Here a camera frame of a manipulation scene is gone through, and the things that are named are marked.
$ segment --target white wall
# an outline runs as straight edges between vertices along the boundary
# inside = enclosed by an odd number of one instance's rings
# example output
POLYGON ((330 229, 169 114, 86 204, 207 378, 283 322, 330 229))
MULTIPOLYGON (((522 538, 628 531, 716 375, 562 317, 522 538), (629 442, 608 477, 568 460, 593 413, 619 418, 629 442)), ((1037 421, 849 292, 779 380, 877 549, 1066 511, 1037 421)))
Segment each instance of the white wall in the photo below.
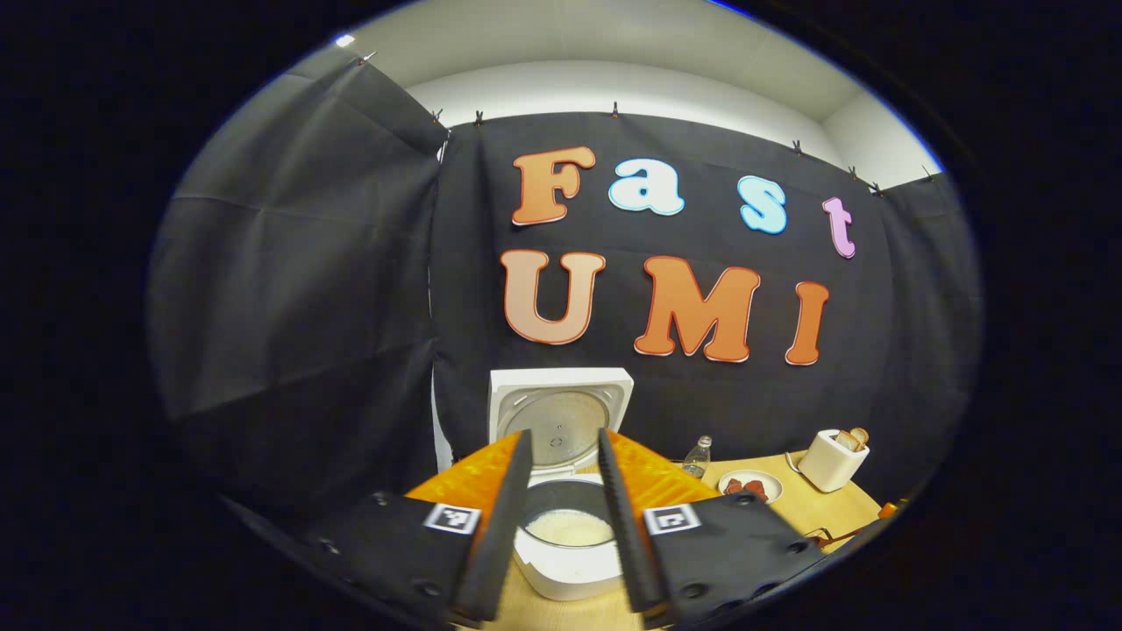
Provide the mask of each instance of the white wall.
POLYGON ((445 127, 527 113, 611 111, 662 116, 734 129, 790 146, 845 167, 820 125, 809 117, 727 83, 651 66, 615 62, 533 62, 453 74, 407 88, 445 127))
POLYGON ((922 143, 896 115, 868 92, 862 92, 822 122, 834 147, 857 176, 882 189, 942 171, 922 143))

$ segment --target blue letter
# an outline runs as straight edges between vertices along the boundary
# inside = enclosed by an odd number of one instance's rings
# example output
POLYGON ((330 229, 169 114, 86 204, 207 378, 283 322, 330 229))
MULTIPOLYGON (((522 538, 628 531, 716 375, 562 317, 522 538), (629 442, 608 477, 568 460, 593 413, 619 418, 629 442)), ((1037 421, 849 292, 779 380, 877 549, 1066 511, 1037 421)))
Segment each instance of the blue letter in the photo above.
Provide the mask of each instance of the blue letter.
POLYGON ((745 201, 741 207, 741 219, 748 228, 769 235, 778 235, 787 228, 787 211, 783 210, 787 195, 779 184, 748 175, 737 182, 736 192, 745 201))
POLYGON ((656 159, 628 159, 619 163, 618 180, 608 189, 608 199, 624 210, 651 209, 656 214, 675 214, 686 208, 686 200, 678 196, 678 172, 674 167, 656 159), (640 171, 646 177, 631 177, 640 171))

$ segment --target meat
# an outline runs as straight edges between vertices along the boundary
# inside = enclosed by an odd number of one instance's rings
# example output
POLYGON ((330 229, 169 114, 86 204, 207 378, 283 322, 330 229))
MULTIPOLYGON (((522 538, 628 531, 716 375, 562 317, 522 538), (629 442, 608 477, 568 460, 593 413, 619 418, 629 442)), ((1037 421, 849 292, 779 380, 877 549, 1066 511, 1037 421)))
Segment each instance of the meat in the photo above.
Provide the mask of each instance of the meat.
POLYGON ((730 495, 733 493, 741 493, 743 491, 751 491, 760 496, 764 502, 767 501, 767 493, 764 492, 764 483, 758 479, 749 481, 747 484, 742 483, 735 477, 728 481, 728 485, 725 486, 725 495, 730 495))

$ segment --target plastic water bottle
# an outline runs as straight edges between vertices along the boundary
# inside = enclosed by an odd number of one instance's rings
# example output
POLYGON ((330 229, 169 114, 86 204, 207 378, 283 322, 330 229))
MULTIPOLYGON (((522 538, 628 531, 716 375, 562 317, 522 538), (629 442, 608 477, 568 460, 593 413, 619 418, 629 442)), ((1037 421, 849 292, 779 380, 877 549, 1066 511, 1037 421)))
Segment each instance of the plastic water bottle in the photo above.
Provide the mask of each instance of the plastic water bottle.
POLYGON ((703 476, 705 469, 709 466, 710 445, 712 445, 712 439, 708 436, 699 438, 698 443, 693 449, 690 449, 689 455, 682 460, 682 470, 697 478, 703 476))

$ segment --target orange letter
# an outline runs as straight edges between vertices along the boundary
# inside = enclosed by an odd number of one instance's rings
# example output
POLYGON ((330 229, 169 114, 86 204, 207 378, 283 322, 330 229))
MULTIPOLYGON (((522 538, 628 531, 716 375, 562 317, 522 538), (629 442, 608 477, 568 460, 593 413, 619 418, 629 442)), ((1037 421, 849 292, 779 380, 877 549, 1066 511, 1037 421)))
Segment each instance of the orange letter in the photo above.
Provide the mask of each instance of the orange letter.
POLYGON ((709 336, 709 329, 716 326, 712 341, 705 347, 705 356, 714 362, 748 358, 748 345, 745 344, 748 310, 752 294, 760 286, 760 274, 744 267, 729 267, 717 278, 709 298, 702 300, 690 264, 681 258, 652 256, 643 268, 654 278, 654 293, 646 332, 635 340, 635 350, 643 355, 673 353, 674 340, 670 339, 673 318, 687 356, 697 353, 709 336))
POLYGON ((564 204, 557 203, 553 191, 572 199, 580 190, 580 172, 572 164, 565 164, 554 172, 560 163, 574 163, 585 168, 596 164, 596 155, 588 147, 573 147, 543 154, 519 156, 514 165, 522 170, 522 205, 514 211, 515 226, 545 223, 563 219, 564 204))
POLYGON ((794 342, 787 349, 787 363, 792 366, 809 366, 818 362, 818 329, 822 323, 822 305, 830 292, 818 283, 794 285, 799 296, 799 326, 794 330, 794 342))
POLYGON ((509 249, 499 260, 506 267, 506 322, 516 333, 542 344, 569 344, 585 335, 592 317, 592 283, 606 265, 603 256, 572 252, 561 257, 561 267, 569 271, 569 305, 557 321, 537 314, 537 273, 550 257, 532 249, 509 249))

